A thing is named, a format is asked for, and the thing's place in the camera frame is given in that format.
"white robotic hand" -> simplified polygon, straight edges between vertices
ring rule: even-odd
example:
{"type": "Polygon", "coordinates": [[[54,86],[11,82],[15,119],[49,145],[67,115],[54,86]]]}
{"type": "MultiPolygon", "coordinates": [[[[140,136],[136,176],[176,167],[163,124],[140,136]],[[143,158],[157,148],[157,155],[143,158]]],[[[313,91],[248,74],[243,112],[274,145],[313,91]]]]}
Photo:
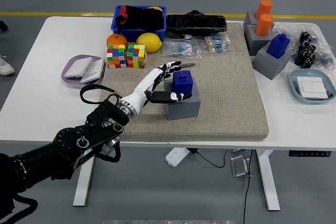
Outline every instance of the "white robotic hand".
{"type": "Polygon", "coordinates": [[[180,61],[172,61],[154,68],[138,84],[132,94],[119,100],[117,107],[126,113],[129,118],[133,118],[140,113],[140,109],[149,101],[152,103],[174,103],[190,98],[191,94],[177,94],[166,91],[154,92],[161,81],[170,77],[170,73],[181,70],[180,64],[180,61]]]}

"orange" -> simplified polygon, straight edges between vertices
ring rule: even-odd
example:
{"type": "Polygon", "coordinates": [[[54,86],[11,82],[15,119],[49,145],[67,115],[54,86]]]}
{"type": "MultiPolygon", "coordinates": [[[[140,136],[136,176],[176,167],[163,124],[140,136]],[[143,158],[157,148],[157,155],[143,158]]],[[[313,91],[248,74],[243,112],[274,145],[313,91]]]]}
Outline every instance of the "orange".
{"type": "Polygon", "coordinates": [[[106,40],[106,45],[125,45],[126,50],[128,48],[128,42],[125,36],[122,34],[112,34],[106,40]]]}

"robotic arm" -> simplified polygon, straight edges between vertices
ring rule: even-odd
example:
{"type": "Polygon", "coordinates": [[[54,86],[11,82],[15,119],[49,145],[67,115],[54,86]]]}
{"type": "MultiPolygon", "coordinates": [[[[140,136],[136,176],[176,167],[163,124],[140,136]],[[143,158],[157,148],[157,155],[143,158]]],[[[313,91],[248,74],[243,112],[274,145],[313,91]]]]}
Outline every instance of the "robotic arm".
{"type": "Polygon", "coordinates": [[[96,156],[104,161],[116,163],[121,153],[119,135],[130,118],[140,113],[149,101],[152,103],[174,103],[191,97],[191,94],[154,91],[156,86],[173,71],[180,70],[180,61],[168,62],[153,69],[134,89],[133,93],[122,97],[118,92],[102,85],[86,85],[80,91],[83,102],[99,104],[87,116],[81,126],[60,130],[52,143],[22,155],[8,157],[0,154],[0,219],[12,213],[13,199],[29,204],[30,207],[12,216],[4,223],[15,223],[34,212],[37,202],[19,196],[36,183],[51,177],[70,179],[76,168],[89,158],[96,156]],[[105,89],[112,94],[103,102],[91,102],[83,94],[91,89],[105,89]],[[109,101],[110,96],[117,98],[116,104],[109,101]],[[115,150],[115,157],[108,154],[115,150]]]}

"rubik's cube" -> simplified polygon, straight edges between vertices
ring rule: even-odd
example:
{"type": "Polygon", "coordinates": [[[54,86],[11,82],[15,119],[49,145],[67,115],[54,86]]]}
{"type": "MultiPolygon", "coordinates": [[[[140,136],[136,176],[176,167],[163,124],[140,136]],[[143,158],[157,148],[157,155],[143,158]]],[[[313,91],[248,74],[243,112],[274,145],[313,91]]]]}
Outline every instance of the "rubik's cube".
{"type": "Polygon", "coordinates": [[[129,68],[145,68],[147,63],[145,45],[128,45],[126,59],[129,68]]]}
{"type": "Polygon", "coordinates": [[[107,62],[110,68],[126,68],[125,45],[108,45],[107,62]]]}

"gray block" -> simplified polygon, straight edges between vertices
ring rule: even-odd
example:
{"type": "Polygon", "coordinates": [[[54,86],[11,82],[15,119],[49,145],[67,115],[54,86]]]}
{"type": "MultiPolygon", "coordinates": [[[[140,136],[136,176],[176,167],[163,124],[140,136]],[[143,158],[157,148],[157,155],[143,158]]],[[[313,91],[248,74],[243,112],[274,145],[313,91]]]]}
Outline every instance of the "gray block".
{"type": "Polygon", "coordinates": [[[267,53],[270,43],[271,42],[258,51],[256,58],[252,62],[252,66],[259,73],[263,74],[268,79],[273,80],[275,76],[285,68],[292,56],[292,52],[289,49],[286,49],[285,53],[277,59],[267,53]]]}
{"type": "MultiPolygon", "coordinates": [[[[193,82],[193,96],[191,98],[177,103],[166,104],[168,120],[195,118],[198,116],[199,107],[201,106],[201,97],[194,78],[193,82]]],[[[164,91],[173,91],[173,80],[164,80],[164,91]]]]}
{"type": "Polygon", "coordinates": [[[266,36],[257,35],[255,33],[256,28],[257,25],[247,25],[246,32],[244,32],[248,54],[250,56],[257,55],[257,52],[275,37],[271,28],[266,36]]]}
{"type": "Polygon", "coordinates": [[[256,14],[257,11],[256,10],[248,10],[244,19],[244,23],[243,23],[243,30],[245,32],[247,25],[258,25],[259,20],[256,19],[256,14]]]}

